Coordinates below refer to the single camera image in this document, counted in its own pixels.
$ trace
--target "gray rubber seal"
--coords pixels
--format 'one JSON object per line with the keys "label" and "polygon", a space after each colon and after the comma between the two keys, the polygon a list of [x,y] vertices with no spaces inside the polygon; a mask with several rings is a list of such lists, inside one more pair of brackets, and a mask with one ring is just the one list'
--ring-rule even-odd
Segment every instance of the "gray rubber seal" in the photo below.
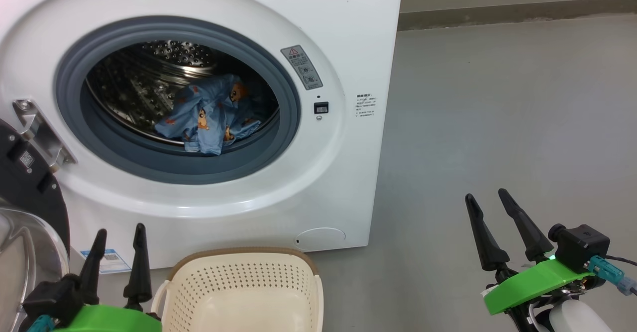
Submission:
{"label": "gray rubber seal", "polygon": [[[218,49],[249,65],[277,97],[278,118],[219,156],[186,153],[182,147],[150,141],[116,123],[89,94],[84,78],[110,53],[166,37]],[[173,184],[227,182],[268,166],[289,146],[301,119],[296,87],[268,51],[237,32],[184,17],[127,19],[89,33],[62,58],[54,94],[70,130],[95,155],[128,173]]]}

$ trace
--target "beige plastic basket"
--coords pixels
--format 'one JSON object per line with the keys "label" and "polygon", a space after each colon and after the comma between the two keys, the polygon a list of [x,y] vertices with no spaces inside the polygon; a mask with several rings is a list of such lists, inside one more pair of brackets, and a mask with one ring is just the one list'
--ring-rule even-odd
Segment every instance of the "beige plastic basket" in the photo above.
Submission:
{"label": "beige plastic basket", "polygon": [[151,312],[164,332],[321,332],[323,286],[296,250],[212,250],[173,268]]}

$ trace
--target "metal hinge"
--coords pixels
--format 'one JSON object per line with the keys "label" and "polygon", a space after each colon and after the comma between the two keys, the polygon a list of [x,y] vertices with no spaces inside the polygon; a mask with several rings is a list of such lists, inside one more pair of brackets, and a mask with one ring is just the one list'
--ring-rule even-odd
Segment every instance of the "metal hinge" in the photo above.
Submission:
{"label": "metal hinge", "polygon": [[64,164],[77,163],[35,102],[18,99],[13,101],[13,110],[23,125],[22,132],[18,133],[38,150],[52,173]]}

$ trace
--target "white washing machine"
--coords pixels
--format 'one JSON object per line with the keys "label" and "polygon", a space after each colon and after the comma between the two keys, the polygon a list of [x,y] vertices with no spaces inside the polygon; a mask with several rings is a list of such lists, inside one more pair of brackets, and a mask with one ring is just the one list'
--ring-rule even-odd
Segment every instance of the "white washing machine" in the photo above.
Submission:
{"label": "white washing machine", "polygon": [[[211,248],[365,246],[399,5],[0,0],[0,118],[55,171],[77,251],[106,228],[130,265],[138,222],[152,268]],[[149,132],[157,100],[215,73],[257,87],[257,132],[218,156]]]}

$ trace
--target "black cable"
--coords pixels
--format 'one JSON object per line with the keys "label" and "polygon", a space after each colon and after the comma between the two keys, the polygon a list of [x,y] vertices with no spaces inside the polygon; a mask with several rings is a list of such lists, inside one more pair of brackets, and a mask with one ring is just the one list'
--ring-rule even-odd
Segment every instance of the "black cable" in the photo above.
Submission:
{"label": "black cable", "polygon": [[611,255],[606,255],[606,258],[609,259],[609,260],[626,262],[627,264],[631,264],[631,265],[637,266],[637,262],[634,262],[634,261],[628,260],[628,259],[624,259],[623,257],[614,257],[614,256],[611,256]]}

